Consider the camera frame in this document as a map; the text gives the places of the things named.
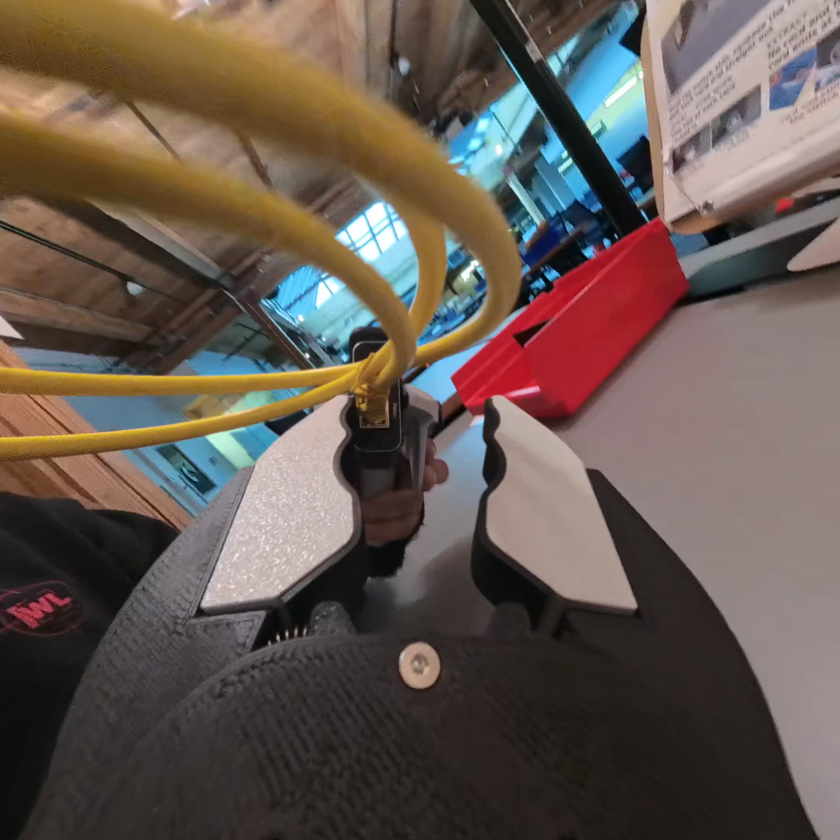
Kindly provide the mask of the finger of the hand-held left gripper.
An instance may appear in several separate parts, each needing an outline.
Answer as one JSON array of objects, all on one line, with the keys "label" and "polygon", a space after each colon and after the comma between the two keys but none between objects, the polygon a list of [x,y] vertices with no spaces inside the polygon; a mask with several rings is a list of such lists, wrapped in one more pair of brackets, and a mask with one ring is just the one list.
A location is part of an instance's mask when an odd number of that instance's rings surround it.
[{"label": "finger of the hand-held left gripper", "polygon": [[400,459],[408,469],[411,487],[422,489],[430,435],[442,422],[437,399],[414,385],[400,385],[402,445]]}]

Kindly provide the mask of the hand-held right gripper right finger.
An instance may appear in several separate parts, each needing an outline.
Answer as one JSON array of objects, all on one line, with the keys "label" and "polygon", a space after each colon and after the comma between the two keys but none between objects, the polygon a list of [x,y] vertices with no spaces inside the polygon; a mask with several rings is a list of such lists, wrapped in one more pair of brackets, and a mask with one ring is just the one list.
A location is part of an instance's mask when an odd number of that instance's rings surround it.
[{"label": "hand-held right gripper right finger", "polygon": [[470,571],[493,605],[534,623],[568,610],[635,616],[634,594],[578,455],[504,396],[486,401],[486,445]]}]

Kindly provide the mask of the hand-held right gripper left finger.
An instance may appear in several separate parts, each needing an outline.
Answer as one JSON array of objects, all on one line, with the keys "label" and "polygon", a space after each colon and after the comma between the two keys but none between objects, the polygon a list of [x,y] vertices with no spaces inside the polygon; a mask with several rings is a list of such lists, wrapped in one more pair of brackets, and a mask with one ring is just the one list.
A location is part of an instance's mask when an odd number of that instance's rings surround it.
[{"label": "hand-held right gripper left finger", "polygon": [[343,475],[351,399],[320,405],[257,460],[200,610],[227,615],[288,604],[361,541],[358,493]]}]

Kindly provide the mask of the black ethernet splitter box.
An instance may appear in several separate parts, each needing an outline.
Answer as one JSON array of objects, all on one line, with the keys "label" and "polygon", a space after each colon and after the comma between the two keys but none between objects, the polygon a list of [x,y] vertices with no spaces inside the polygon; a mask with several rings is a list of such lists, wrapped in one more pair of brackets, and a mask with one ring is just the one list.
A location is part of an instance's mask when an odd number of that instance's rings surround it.
[{"label": "black ethernet splitter box", "polygon": [[403,385],[397,381],[387,392],[382,390],[375,384],[372,368],[373,357],[386,342],[385,332],[379,327],[358,328],[350,336],[350,358],[359,369],[346,420],[363,500],[396,487],[396,468],[403,448]]}]

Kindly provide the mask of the person's left hand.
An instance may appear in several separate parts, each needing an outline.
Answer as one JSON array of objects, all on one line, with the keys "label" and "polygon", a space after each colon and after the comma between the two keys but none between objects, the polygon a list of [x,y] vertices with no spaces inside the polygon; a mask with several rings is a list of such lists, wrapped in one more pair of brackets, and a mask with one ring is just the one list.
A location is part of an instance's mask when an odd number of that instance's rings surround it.
[{"label": "person's left hand", "polygon": [[427,446],[421,484],[413,486],[411,467],[403,458],[395,470],[393,488],[360,504],[366,542],[381,547],[409,540],[424,520],[426,495],[448,479],[448,466],[437,455],[433,443]]}]

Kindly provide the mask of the red plastic bin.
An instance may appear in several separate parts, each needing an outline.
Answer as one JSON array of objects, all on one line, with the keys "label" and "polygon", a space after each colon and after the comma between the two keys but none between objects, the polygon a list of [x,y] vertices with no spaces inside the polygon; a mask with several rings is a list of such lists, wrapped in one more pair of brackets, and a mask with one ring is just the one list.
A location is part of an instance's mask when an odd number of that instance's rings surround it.
[{"label": "red plastic bin", "polygon": [[570,417],[689,289],[656,218],[561,278],[451,377],[465,409],[505,396],[536,418]]}]

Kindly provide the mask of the skylight window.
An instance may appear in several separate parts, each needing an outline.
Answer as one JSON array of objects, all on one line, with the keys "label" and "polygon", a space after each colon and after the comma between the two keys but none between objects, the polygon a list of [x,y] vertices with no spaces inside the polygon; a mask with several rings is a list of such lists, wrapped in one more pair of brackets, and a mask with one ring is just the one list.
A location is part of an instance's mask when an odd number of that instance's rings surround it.
[{"label": "skylight window", "polygon": [[393,205],[378,201],[347,223],[335,237],[364,261],[372,263],[406,235],[406,226]]}]

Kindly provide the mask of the person's black hoodie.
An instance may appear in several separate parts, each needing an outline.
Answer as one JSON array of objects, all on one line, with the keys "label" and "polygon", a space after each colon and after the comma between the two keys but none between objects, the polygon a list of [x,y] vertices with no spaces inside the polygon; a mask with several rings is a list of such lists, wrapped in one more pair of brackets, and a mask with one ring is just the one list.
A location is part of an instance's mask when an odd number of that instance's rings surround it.
[{"label": "person's black hoodie", "polygon": [[90,657],[178,534],[133,512],[2,493],[1,838],[23,830]]}]

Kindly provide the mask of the dark grey slab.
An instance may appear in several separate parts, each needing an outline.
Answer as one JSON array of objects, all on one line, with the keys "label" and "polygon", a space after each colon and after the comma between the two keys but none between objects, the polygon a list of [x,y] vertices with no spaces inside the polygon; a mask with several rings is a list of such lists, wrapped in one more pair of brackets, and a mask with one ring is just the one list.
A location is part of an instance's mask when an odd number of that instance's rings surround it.
[{"label": "dark grey slab", "polygon": [[718,245],[679,257],[686,301],[704,301],[790,275],[789,265],[837,220],[832,198]]}]

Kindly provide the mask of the white stand base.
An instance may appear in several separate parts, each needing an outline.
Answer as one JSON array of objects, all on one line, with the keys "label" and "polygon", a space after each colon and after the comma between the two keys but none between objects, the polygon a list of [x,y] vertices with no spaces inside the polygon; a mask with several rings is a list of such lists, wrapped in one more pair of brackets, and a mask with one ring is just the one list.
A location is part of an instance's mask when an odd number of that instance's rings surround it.
[{"label": "white stand base", "polygon": [[795,255],[787,265],[790,272],[817,270],[839,263],[839,219]]}]

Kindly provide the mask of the printed instruction board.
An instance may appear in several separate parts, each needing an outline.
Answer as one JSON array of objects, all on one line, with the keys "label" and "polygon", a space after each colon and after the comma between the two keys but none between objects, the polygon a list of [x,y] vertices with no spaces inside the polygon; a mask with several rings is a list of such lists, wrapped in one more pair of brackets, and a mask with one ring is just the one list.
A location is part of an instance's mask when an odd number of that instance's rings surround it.
[{"label": "printed instruction board", "polygon": [[839,2],[646,2],[658,212],[686,233],[838,173]]}]

